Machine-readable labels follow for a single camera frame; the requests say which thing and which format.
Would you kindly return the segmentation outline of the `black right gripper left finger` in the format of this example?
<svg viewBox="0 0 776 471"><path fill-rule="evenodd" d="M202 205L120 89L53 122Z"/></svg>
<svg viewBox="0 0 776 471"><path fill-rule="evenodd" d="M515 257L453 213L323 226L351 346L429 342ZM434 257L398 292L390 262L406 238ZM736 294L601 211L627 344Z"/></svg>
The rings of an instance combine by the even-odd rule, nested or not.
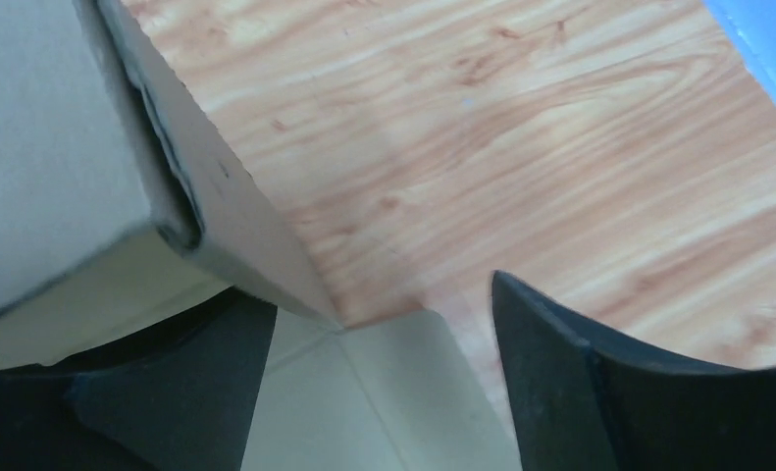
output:
<svg viewBox="0 0 776 471"><path fill-rule="evenodd" d="M0 470L237 470L278 309L230 288L57 365L0 370Z"/></svg>

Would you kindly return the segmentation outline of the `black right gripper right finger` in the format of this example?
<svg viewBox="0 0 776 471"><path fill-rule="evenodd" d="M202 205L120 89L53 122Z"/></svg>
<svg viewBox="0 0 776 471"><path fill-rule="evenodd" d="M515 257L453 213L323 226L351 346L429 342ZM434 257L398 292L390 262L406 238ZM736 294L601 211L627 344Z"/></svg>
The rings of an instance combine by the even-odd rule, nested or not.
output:
<svg viewBox="0 0 776 471"><path fill-rule="evenodd" d="M509 273L491 313L526 470L776 470L776 367L637 340Z"/></svg>

